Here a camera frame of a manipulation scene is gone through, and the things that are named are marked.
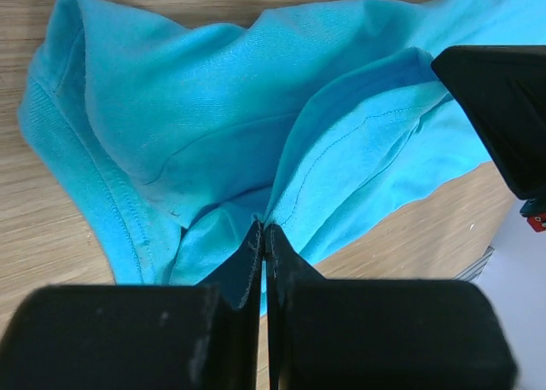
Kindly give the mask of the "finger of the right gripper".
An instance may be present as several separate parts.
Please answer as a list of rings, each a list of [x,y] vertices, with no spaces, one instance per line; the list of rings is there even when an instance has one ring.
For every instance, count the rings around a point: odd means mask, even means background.
[[[545,196],[545,48],[452,46],[432,70],[460,104],[511,191]]]

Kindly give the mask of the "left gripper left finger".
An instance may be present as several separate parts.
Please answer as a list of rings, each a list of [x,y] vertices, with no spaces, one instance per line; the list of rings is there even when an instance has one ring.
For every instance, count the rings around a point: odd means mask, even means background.
[[[4,389],[253,389],[263,227],[194,286],[29,294],[1,341]]]

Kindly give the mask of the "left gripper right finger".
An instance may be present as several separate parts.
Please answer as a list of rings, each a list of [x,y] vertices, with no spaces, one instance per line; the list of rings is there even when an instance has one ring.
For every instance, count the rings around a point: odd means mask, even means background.
[[[472,283],[328,279],[264,234],[273,389],[511,389],[518,367]]]

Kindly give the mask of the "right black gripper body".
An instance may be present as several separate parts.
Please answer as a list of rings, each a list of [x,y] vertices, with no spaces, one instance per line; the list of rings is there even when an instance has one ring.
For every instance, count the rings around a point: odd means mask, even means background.
[[[544,232],[546,230],[545,198],[538,197],[527,200],[520,209],[520,215],[535,232]]]

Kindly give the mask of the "blue t shirt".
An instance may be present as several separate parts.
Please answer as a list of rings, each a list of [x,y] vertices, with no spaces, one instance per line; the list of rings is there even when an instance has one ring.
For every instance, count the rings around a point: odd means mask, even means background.
[[[57,0],[18,120],[116,282],[190,285],[254,220],[317,263],[488,161],[431,62],[544,41],[545,0],[344,0],[195,29]]]

